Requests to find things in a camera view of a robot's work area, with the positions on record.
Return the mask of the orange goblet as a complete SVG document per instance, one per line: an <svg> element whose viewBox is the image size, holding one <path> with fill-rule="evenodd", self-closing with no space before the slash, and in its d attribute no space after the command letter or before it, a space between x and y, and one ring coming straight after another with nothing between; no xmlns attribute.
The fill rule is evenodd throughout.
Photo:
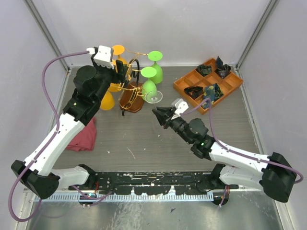
<svg viewBox="0 0 307 230"><path fill-rule="evenodd" d="M115 67L115 71L118 72L116 61L119 60L123 63L123 65L127 65L126 59L121 57L121 55L125 52L125 47L122 45L114 45L113 48L113 56L114 59L112 59L113 65Z"/></svg>
<svg viewBox="0 0 307 230"><path fill-rule="evenodd" d="M101 101L101 104L100 104L100 109L101 110L110 110L114 107L115 105L115 100L112 96L112 94L107 91Z"/></svg>
<svg viewBox="0 0 307 230"><path fill-rule="evenodd" d="M119 92L120 91L120 83L115 84L115 83L111 83L109 88L108 88L109 92Z"/></svg>

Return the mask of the clear wine glass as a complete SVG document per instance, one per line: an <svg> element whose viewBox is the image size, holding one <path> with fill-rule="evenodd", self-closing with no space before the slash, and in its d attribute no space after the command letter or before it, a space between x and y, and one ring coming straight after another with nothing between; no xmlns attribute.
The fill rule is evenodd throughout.
<svg viewBox="0 0 307 230"><path fill-rule="evenodd" d="M147 103L156 104L163 99L163 94L160 91L151 91L145 95L144 99Z"/></svg>

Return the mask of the green goblet front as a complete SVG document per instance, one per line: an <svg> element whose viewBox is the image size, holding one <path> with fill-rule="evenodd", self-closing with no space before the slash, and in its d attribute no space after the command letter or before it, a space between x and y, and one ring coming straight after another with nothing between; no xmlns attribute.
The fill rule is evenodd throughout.
<svg viewBox="0 0 307 230"><path fill-rule="evenodd" d="M144 67L141 70L141 75L145 77L147 80L142 85L142 97L144 98L145 95L149 92L156 91L156 85L152 81L152 78L157 74L157 71L153 67Z"/></svg>

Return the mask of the green goblet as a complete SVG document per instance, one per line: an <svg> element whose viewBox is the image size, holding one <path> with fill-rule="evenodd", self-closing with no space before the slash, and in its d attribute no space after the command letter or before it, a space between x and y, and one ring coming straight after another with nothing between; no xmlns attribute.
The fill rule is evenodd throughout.
<svg viewBox="0 0 307 230"><path fill-rule="evenodd" d="M156 70L156 75L152 77L152 81L159 84L163 81L163 70L157 62L163 58L163 54L160 51L151 51L148 58L153 61L152 67Z"/></svg>
<svg viewBox="0 0 307 230"><path fill-rule="evenodd" d="M144 67L141 70L141 75L145 77L147 80L142 85L142 97L144 98L145 95L149 92L156 91L156 85L152 81L152 78L157 74L157 71L153 67Z"/></svg>

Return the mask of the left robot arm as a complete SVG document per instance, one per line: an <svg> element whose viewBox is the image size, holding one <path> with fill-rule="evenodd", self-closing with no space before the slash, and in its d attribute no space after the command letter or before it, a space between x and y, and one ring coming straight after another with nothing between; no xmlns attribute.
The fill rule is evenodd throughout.
<svg viewBox="0 0 307 230"><path fill-rule="evenodd" d="M113 48L107 46L84 51L91 55L92 64L78 69L72 98L57 116L56 126L30 156L24 161L16 160L11 166L18 180L41 199L72 185L90 190L96 184L95 171L84 164L62 170L55 170L53 166L98 112L110 84L124 83L127 69L121 61L113 64L113 52Z"/></svg>

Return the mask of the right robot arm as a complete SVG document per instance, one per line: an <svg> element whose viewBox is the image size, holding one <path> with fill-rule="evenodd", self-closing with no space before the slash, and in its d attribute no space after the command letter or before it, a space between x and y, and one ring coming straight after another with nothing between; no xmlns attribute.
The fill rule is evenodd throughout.
<svg viewBox="0 0 307 230"><path fill-rule="evenodd" d="M210 174L214 188L242 185L259 189L276 201L288 202L298 173L282 154L256 154L229 146L208 135L208 128L200 118L187 122L175 110L175 107L156 107L152 112L162 128L171 128L192 145L190 150L194 155L217 162Z"/></svg>

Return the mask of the gold wine glass rack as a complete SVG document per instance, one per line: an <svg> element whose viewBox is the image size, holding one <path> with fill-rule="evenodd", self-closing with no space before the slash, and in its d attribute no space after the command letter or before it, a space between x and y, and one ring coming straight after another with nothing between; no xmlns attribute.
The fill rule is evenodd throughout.
<svg viewBox="0 0 307 230"><path fill-rule="evenodd" d="M141 67L138 58L141 55L148 55L145 53L133 52L126 48L124 48L124 50L134 54L134 57L126 64L128 69L126 71L125 82L119 86L121 95L118 102L122 116L125 116L127 112L135 114L143 107L143 83L140 82Z"/></svg>

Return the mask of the black orange folded tie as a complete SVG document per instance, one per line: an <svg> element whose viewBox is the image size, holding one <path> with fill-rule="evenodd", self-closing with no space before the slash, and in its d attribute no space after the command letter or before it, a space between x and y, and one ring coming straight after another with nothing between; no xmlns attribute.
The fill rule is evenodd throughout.
<svg viewBox="0 0 307 230"><path fill-rule="evenodd" d="M203 87L201 86L190 86L184 89L185 94L190 96L192 99L197 99L199 96L203 95Z"/></svg>

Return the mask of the blue floral folded tie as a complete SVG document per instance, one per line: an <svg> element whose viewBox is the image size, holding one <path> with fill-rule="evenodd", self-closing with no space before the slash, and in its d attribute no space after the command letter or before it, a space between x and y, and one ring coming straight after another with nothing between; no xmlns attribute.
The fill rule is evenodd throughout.
<svg viewBox="0 0 307 230"><path fill-rule="evenodd" d="M215 101L224 96L223 91L221 90L218 83L209 85L204 88L203 99L209 98L211 104L213 105Z"/></svg>

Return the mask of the dark green folded tie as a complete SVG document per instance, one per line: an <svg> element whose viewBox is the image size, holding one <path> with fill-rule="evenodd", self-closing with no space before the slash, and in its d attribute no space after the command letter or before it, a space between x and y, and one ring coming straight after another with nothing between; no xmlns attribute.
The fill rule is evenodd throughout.
<svg viewBox="0 0 307 230"><path fill-rule="evenodd" d="M196 71L202 76L207 76L212 72L212 67L211 65L201 64L197 66Z"/></svg>

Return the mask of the wooden compartment tray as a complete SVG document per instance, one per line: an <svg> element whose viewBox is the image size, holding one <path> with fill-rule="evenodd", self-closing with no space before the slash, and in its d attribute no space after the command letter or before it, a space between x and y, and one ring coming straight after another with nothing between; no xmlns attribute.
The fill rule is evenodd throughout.
<svg viewBox="0 0 307 230"><path fill-rule="evenodd" d="M194 69L173 83L173 88L185 99L185 101L190 103L193 107L196 107L198 104L201 103L201 101L203 100L203 95L200 95L197 98L193 99L190 95L184 92L184 89L187 87L200 86L205 88L207 86L217 83L221 91L224 93L224 95L213 104L217 105L227 96L229 96L233 91L238 89L243 83L243 80L239 78L236 74L234 74L232 71L224 79L222 79L216 72L214 58L211 58L204 62L204 65L210 65L212 67L212 72L208 75L202 76Z"/></svg>

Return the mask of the red cloth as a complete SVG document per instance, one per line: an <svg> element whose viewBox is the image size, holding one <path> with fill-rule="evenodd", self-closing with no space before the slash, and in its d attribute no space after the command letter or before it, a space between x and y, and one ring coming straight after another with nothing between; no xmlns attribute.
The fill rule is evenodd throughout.
<svg viewBox="0 0 307 230"><path fill-rule="evenodd" d="M87 126L72 139L66 149L72 151L92 151L97 135L95 122L96 118L93 117Z"/></svg>

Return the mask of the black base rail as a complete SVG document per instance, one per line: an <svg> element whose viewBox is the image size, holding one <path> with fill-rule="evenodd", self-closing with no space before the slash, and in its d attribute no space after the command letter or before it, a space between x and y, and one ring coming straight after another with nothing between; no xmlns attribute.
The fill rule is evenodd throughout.
<svg viewBox="0 0 307 230"><path fill-rule="evenodd" d="M80 190L97 189L100 194L113 192L117 195L147 194L166 195L171 189L175 195L204 195L207 191L223 190L216 184L209 172L97 172L94 184L90 187L77 186Z"/></svg>

